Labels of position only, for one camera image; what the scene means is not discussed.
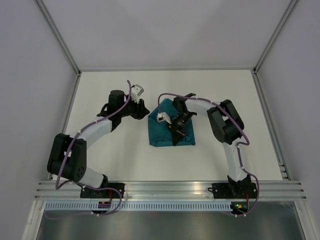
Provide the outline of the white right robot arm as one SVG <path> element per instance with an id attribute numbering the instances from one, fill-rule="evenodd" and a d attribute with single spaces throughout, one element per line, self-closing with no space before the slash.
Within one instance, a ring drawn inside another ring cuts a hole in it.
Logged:
<path id="1" fill-rule="evenodd" d="M 178 111 L 175 119 L 168 124 L 172 144 L 176 146 L 186 137 L 186 125 L 193 116 L 207 117 L 214 137 L 222 143 L 228 166 L 228 192 L 235 198 L 241 197 L 247 190 L 243 180 L 247 173 L 243 170 L 239 144 L 244 139 L 244 123 L 234 104 L 230 100 L 212 102 L 197 97 L 194 93 L 176 96 L 172 106 Z"/>

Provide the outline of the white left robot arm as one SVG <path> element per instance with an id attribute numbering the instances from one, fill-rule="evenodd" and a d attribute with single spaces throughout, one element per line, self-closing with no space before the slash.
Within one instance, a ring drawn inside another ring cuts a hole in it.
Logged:
<path id="1" fill-rule="evenodd" d="M 114 131 L 124 117 L 143 119 L 150 111 L 141 98 L 144 89 L 133 85 L 128 94 L 112 90 L 108 102 L 95 119 L 72 134 L 55 136 L 50 151 L 47 171 L 58 178 L 65 178 L 80 186 L 89 186 L 98 198 L 109 193 L 108 177 L 87 166 L 87 150 L 101 137 Z"/>

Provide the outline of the teal cloth napkin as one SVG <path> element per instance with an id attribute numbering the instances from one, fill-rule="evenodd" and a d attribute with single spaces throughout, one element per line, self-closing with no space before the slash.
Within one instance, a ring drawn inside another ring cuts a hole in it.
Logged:
<path id="1" fill-rule="evenodd" d="M 169 98 L 164 98 L 160 102 L 160 109 L 168 114 L 170 118 L 175 119 L 178 111 L 172 105 L 173 101 Z M 157 121 L 158 108 L 156 107 L 148 115 L 148 137 L 149 144 L 154 147 L 173 147 L 172 134 L 167 127 L 167 122 Z M 190 119 L 185 126 L 186 136 L 176 145 L 180 146 L 194 146 L 196 144 L 193 122 Z"/>

